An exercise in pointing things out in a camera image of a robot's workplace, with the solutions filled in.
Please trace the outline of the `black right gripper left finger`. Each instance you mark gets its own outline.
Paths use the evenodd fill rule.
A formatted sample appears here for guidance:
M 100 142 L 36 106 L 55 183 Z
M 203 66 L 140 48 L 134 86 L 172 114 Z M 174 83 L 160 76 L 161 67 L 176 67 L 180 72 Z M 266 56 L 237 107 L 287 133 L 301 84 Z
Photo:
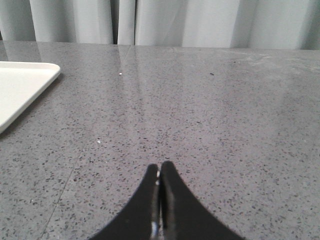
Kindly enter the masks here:
M 157 240 L 160 221 L 160 172 L 150 164 L 125 207 L 92 240 Z

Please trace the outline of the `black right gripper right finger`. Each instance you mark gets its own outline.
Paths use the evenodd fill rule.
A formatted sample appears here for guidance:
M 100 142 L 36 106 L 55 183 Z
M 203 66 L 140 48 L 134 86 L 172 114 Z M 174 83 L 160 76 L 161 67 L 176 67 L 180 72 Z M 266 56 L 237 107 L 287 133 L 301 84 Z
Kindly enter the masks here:
M 175 165 L 165 161 L 160 171 L 162 222 L 166 240 L 242 240 L 215 218 L 193 195 Z

